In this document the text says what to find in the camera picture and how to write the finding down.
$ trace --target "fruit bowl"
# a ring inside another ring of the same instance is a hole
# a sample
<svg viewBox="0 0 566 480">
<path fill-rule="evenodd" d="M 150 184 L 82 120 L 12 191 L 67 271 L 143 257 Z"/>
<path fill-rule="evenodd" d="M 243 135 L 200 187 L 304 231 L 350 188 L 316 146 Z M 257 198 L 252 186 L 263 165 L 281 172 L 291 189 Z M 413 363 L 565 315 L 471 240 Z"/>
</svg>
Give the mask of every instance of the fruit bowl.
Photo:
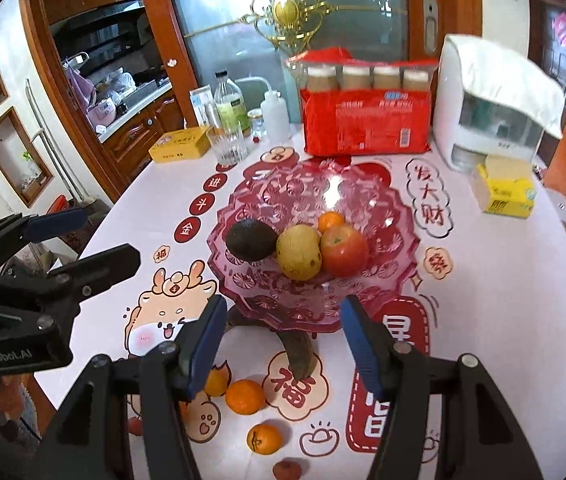
<svg viewBox="0 0 566 480">
<path fill-rule="evenodd" d="M 280 234 L 294 224 L 316 227 L 319 216 L 330 210 L 341 213 L 367 239 L 369 260 L 359 276 L 337 279 L 321 270 L 307 282 L 296 282 L 281 272 L 273 255 L 249 263 L 227 250 L 227 233 L 237 221 L 258 219 Z M 357 294 L 373 316 L 400 294 L 416 270 L 419 239 L 412 210 L 395 189 L 356 166 L 326 160 L 274 169 L 249 189 L 234 192 L 218 211 L 207 243 L 212 251 L 208 263 L 220 292 L 234 300 L 245 317 L 262 320 L 274 330 L 335 332 L 346 295 Z"/>
</svg>

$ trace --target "white tablecloth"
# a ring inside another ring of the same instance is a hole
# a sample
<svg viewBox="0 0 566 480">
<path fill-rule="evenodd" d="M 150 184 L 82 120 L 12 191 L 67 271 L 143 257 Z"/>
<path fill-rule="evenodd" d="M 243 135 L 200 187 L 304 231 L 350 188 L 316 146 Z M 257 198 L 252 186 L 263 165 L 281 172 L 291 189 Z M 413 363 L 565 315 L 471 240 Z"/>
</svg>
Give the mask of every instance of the white tablecloth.
<svg viewBox="0 0 566 480">
<path fill-rule="evenodd" d="M 292 143 L 301 159 L 307 158 L 303 136 L 295 135 Z M 267 149 L 259 146 L 246 161 L 224 172 L 227 182 L 216 190 L 210 188 L 210 177 L 217 171 L 209 152 L 200 160 L 152 163 L 125 191 L 85 255 L 129 243 L 141 252 L 141 267 L 132 279 L 82 304 L 72 333 L 74 362 L 61 370 L 36 374 L 54 405 L 60 405 L 94 354 L 107 353 L 113 359 L 127 356 L 125 327 L 140 294 L 151 289 L 159 267 L 166 268 L 169 277 L 176 271 L 187 274 L 195 260 L 202 260 L 202 279 L 216 280 L 207 266 L 207 237 L 216 225 L 216 211 L 227 205 L 229 195 L 242 181 L 242 169 L 257 162 Z M 422 282 L 407 280 L 402 290 L 406 308 L 416 317 L 419 312 L 422 315 L 422 319 L 412 319 L 412 340 L 420 340 L 421 349 L 442 358 L 476 354 L 511 406 L 544 478 L 562 480 L 566 475 L 565 230 L 540 186 L 534 211 L 526 221 L 482 214 L 467 177 L 448 169 L 435 147 L 418 160 L 415 157 L 370 156 L 352 161 L 377 160 L 389 168 L 391 186 L 414 208 L 416 234 L 421 238 L 416 259 Z M 410 180 L 419 184 L 418 168 L 434 170 L 430 187 L 437 195 L 426 197 L 429 203 L 415 191 L 414 182 L 410 184 Z M 177 243 L 175 229 L 191 216 L 190 206 L 204 192 L 204 183 L 215 197 L 214 205 L 197 216 L 201 221 L 198 234 Z M 170 252 L 167 259 L 156 263 L 154 256 L 161 246 L 168 246 Z M 424 267 L 429 248 L 428 258 L 434 254 L 440 260 L 442 254 L 447 264 L 438 266 L 438 273 L 431 265 L 430 272 Z M 409 298 L 420 306 L 409 305 Z M 298 460 L 307 479 L 366 478 L 374 448 L 366 444 L 374 441 L 382 425 L 384 406 L 373 403 L 354 381 L 354 362 L 341 330 L 319 334 L 313 343 L 320 358 L 320 369 L 312 375 L 314 383 L 292 387 L 284 382 L 285 355 L 279 355 L 282 346 L 274 334 L 239 327 L 224 336 L 216 363 L 226 361 L 233 380 L 264 380 L 270 390 L 277 385 L 279 390 L 269 392 L 276 396 L 274 406 L 252 416 L 235 415 L 223 398 L 212 399 L 212 405 L 207 405 L 211 426 L 188 428 L 205 480 L 271 478 L 271 467 L 283 458 Z M 303 402 L 299 392 L 307 393 Z M 199 399 L 196 416 L 201 413 L 202 400 L 207 399 Z M 271 456 L 255 455 L 245 444 L 249 428 L 263 420 L 279 425 L 285 437 L 285 446 Z M 421 473 L 424 479 L 434 477 L 439 420 L 440 402 L 434 399 Z M 131 439 L 137 478 L 146 478 L 142 438 Z"/>
</svg>

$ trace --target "white wall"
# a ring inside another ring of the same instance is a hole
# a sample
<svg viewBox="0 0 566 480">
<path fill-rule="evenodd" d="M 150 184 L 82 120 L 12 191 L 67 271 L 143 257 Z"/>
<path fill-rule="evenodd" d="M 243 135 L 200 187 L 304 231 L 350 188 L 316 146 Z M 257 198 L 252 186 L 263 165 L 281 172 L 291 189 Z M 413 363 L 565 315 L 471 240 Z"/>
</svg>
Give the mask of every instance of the white wall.
<svg viewBox="0 0 566 480">
<path fill-rule="evenodd" d="M 87 165 L 80 158 L 79 153 L 74 148 L 67 132 L 63 128 L 58 115 L 56 114 L 51 101 L 45 93 L 41 79 L 36 72 L 34 60 L 29 51 L 23 21 L 20 16 L 20 6 L 18 0 L 3 0 L 0 3 L 0 74 L 9 97 L 0 104 L 0 116 L 10 107 L 14 107 L 18 117 L 25 127 L 30 137 L 38 130 L 38 123 L 34 116 L 28 99 L 25 95 L 25 79 L 29 78 L 32 91 L 38 102 L 38 106 L 51 130 L 54 139 L 58 143 L 71 165 L 74 173 L 80 182 L 85 186 L 91 196 L 101 198 L 107 204 L 111 201 L 103 191 L 102 187 L 96 182 Z M 54 165 L 50 160 L 43 143 L 40 139 L 34 142 L 47 167 L 52 173 L 56 173 Z M 61 179 L 55 176 L 51 183 L 43 190 L 32 204 L 31 208 L 26 208 L 18 195 L 12 189 L 5 177 L 0 172 L 0 194 L 5 198 L 7 204 L 16 212 L 24 214 L 38 213 L 44 214 L 51 206 L 52 202 L 60 194 L 67 198 L 71 195 L 66 191 Z"/>
<path fill-rule="evenodd" d="M 529 0 L 482 0 L 486 40 L 507 46 L 527 57 Z"/>
</svg>

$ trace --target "yellow tissue box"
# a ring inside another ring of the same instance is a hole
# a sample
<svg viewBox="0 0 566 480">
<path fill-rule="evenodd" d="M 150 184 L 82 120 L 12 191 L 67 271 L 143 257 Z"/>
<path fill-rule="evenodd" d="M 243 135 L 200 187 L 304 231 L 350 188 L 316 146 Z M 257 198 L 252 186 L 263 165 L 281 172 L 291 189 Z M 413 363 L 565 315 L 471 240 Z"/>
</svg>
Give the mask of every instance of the yellow tissue box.
<svg viewBox="0 0 566 480">
<path fill-rule="evenodd" d="M 209 139 L 205 135 L 209 126 L 186 128 L 167 132 L 149 149 L 154 162 L 173 162 L 185 158 L 200 158 L 209 150 Z"/>
<path fill-rule="evenodd" d="M 485 213 L 518 218 L 532 213 L 536 190 L 527 162 L 490 155 L 485 164 L 474 168 L 471 184 L 480 210 Z"/>
</svg>

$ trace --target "apple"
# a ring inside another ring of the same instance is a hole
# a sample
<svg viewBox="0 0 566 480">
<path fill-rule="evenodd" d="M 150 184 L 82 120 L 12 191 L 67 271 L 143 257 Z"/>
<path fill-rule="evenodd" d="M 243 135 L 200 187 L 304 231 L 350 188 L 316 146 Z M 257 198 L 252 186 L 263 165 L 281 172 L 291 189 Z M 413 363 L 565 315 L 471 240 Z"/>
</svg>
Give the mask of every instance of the apple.
<svg viewBox="0 0 566 480">
<path fill-rule="evenodd" d="M 369 247 L 365 237 L 352 226 L 330 227 L 320 239 L 323 268 L 337 278 L 354 276 L 365 269 Z"/>
</svg>

